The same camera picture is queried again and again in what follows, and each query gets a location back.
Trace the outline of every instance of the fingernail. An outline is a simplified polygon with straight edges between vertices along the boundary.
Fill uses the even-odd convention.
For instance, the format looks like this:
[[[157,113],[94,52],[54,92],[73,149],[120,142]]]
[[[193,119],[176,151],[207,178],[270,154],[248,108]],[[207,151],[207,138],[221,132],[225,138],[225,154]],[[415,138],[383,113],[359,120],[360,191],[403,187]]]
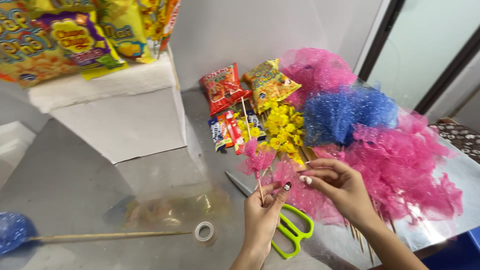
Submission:
[[[285,186],[283,186],[283,189],[284,189],[285,191],[288,191],[288,190],[290,190],[291,187],[292,187],[292,183],[290,183],[290,181],[288,181],[288,182],[285,184]]]
[[[312,183],[312,179],[305,175],[300,176],[300,181],[307,182],[307,185],[310,185]]]

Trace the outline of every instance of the white foam box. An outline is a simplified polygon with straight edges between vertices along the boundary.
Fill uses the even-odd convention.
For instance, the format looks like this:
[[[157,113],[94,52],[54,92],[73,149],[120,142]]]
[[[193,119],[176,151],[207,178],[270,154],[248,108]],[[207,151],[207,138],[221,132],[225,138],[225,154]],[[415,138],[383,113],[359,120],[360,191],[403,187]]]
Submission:
[[[170,61],[170,74],[176,78],[171,55]],[[128,79],[134,76],[135,68],[112,73],[119,74],[124,76],[122,88],[127,92],[135,93],[141,88],[138,77]],[[149,76],[169,75],[153,71]],[[185,111],[178,80],[173,81],[173,86],[148,93],[108,97],[49,113],[112,164],[184,147],[187,145]]]

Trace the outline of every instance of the blue container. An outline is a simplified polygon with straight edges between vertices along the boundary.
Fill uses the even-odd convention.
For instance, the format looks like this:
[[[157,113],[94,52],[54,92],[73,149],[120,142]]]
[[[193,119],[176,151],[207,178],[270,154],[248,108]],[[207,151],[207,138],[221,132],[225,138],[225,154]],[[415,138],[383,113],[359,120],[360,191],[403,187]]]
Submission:
[[[457,241],[422,261],[430,270],[479,270],[480,227],[462,233]]]

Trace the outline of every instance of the red snack bag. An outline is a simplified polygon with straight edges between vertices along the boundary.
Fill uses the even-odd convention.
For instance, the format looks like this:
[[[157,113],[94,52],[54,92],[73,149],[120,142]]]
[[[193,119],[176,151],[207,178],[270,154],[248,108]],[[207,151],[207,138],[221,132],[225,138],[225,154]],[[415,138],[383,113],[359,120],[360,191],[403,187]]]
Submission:
[[[218,119],[218,123],[220,124],[220,132],[222,133],[223,139],[225,140],[225,148],[232,147],[233,141],[228,133],[228,122],[225,119],[225,115],[219,115],[216,117]]]
[[[203,76],[200,83],[207,90],[210,115],[223,111],[252,95],[251,90],[240,87],[237,63]]]
[[[237,125],[237,120],[233,118],[233,111],[228,110],[223,113],[225,118],[228,122],[228,132],[233,139],[235,154],[239,155],[243,152],[243,148],[245,147],[245,141],[241,136],[241,130]]]

